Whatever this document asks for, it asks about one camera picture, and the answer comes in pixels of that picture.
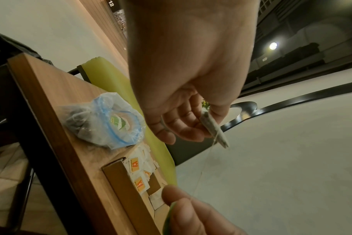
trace orange label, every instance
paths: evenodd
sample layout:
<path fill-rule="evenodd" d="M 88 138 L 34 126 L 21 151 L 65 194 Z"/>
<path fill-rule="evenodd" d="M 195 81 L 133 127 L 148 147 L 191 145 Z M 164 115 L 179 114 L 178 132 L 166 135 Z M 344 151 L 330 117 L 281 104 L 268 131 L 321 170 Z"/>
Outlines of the orange label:
<path fill-rule="evenodd" d="M 150 178 L 150 176 L 151 176 L 150 172 L 144 170 L 144 173 Z"/>
<path fill-rule="evenodd" d="M 131 172 L 135 172 L 139 170 L 140 167 L 138 166 L 138 158 L 131 159 Z"/>
<path fill-rule="evenodd" d="M 135 185 L 136 185 L 137 191 L 139 192 L 142 192 L 145 189 L 145 185 L 141 177 L 135 180 Z"/>

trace cardboard box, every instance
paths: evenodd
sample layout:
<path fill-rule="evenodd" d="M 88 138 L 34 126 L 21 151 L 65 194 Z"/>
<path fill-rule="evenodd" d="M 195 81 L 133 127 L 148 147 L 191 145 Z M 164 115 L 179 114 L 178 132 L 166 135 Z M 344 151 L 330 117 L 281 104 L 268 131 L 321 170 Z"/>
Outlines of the cardboard box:
<path fill-rule="evenodd" d="M 150 188 L 140 195 L 123 164 L 123 160 L 132 151 L 132 149 L 127 149 L 122 154 L 122 159 L 103 167 L 104 174 L 125 209 L 136 232 L 139 235 L 161 235 L 169 207 L 164 204 L 157 210 L 154 210 L 149 195 L 157 192 L 167 183 L 158 168 L 150 176 Z"/>

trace string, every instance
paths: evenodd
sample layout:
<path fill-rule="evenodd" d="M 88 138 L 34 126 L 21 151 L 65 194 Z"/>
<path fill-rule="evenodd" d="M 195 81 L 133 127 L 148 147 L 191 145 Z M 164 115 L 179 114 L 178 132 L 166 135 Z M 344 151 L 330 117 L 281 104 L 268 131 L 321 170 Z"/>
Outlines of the string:
<path fill-rule="evenodd" d="M 200 176 L 199 176 L 197 185 L 196 185 L 195 190 L 194 190 L 193 195 L 192 195 L 193 197 L 195 197 L 195 193 L 196 193 L 197 190 L 198 190 L 198 187 L 199 187 L 199 184 L 200 184 L 200 179 L 202 178 L 203 172 L 204 172 L 204 170 L 205 170 L 205 168 L 206 168 L 206 165 L 207 165 L 207 160 L 208 160 L 209 156 L 210 156 L 211 153 L 212 153 L 212 149 L 213 149 L 213 147 L 214 147 L 214 145 L 215 145 L 215 142 L 216 142 L 216 139 L 217 139 L 217 136 L 218 136 L 218 135 L 219 135 L 219 134 L 216 133 L 216 136 L 215 136 L 215 139 L 214 139 L 214 141 L 213 141 L 213 143 L 212 143 L 212 146 L 211 146 L 211 148 L 210 148 L 210 151 L 209 151 L 209 153 L 207 154 L 206 160 L 204 161 L 204 165 L 203 165 L 203 168 L 202 168 L 202 172 L 200 173 Z"/>

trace tied plastic bag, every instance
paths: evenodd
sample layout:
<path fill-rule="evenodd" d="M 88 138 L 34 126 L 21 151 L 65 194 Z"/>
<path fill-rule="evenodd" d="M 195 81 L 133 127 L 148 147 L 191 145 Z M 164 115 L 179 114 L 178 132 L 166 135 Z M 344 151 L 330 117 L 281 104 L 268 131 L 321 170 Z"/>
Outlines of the tied plastic bag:
<path fill-rule="evenodd" d="M 91 103 L 62 106 L 61 121 L 78 138 L 110 149 L 144 139 L 145 120 L 118 93 L 104 93 Z"/>

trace yellow chair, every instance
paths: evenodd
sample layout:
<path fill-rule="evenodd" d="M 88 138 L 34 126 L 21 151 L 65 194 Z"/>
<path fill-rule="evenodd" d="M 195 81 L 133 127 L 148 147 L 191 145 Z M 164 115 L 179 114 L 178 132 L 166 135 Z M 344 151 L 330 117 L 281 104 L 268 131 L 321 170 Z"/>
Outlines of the yellow chair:
<path fill-rule="evenodd" d="M 69 73 L 73 75 L 80 73 L 85 81 L 108 92 L 117 92 L 143 115 L 132 91 L 130 80 L 106 59 L 102 57 L 93 58 L 77 66 L 76 69 Z M 145 141 L 159 163 L 167 183 L 176 185 L 176 167 L 166 145 L 149 128 L 146 128 L 145 131 Z"/>

